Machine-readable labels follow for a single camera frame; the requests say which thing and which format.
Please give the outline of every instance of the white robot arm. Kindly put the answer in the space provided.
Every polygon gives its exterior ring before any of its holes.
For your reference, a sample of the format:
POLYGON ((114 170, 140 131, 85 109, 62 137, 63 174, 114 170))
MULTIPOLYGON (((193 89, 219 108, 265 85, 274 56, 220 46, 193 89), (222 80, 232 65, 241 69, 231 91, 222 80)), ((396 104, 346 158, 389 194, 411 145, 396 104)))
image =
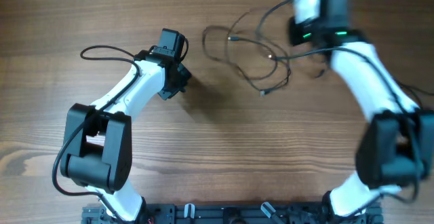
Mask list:
POLYGON ((107 207, 107 214, 123 222, 135 221, 146 206, 127 179, 132 165, 131 123, 156 94, 164 100, 184 92, 189 71, 181 64, 182 49, 188 41, 177 31, 163 29, 159 44, 151 51, 143 50, 134 56, 127 75, 106 95, 90 106, 74 105, 66 119, 65 138, 71 137, 79 124, 84 129, 67 145, 61 155, 60 171, 88 191, 98 193, 107 207), (107 106, 139 76, 117 100, 107 106), (105 135, 104 146, 88 143, 83 135, 105 135))
POLYGON ((432 133, 415 125, 429 124, 430 119, 402 92, 381 63, 375 47, 359 31, 349 28, 347 0, 293 0, 293 4, 292 44, 311 42, 317 49, 336 47, 325 56, 331 69, 347 83, 370 124, 356 154, 357 171, 330 193, 335 215, 361 214, 380 195, 398 193, 401 186, 428 174, 432 133), (412 127, 403 129, 408 123, 412 127), (400 134, 409 134, 406 136, 411 149, 405 153, 397 148, 400 134), (423 149, 427 150, 426 155, 419 156, 423 149))

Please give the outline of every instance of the wood grain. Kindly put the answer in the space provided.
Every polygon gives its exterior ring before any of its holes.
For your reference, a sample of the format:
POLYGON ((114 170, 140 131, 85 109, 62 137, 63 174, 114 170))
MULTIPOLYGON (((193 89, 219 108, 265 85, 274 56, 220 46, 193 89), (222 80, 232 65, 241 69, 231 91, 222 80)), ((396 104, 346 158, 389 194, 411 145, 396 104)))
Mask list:
MULTIPOLYGON (((77 223, 81 207, 96 204, 91 197, 60 195, 52 187, 52 163, 71 105, 101 97, 129 67, 84 61, 79 52, 106 44, 137 53, 156 44, 162 28, 189 38, 184 65, 194 78, 185 94, 152 98, 133 125, 131 180, 148 203, 319 200, 341 184, 354 169, 366 123, 336 74, 313 79, 323 67, 320 57, 297 60, 290 85, 261 98, 201 50, 206 26, 230 25, 250 8, 280 1, 0 0, 0 223, 77 223)), ((434 81, 432 2, 351 0, 353 25, 375 43, 388 70, 428 90, 434 81)), ((252 28, 261 13, 240 28, 252 28)), ((291 15, 288 7, 277 11, 264 29, 287 49, 283 30, 291 15)), ((208 47, 218 53, 221 34, 211 36, 208 47)), ((273 65, 250 45, 231 46, 231 55, 252 75, 273 65)), ((80 190, 68 179, 61 183, 80 190)), ((432 223, 433 198, 428 181, 413 205, 386 200, 387 223, 432 223)))

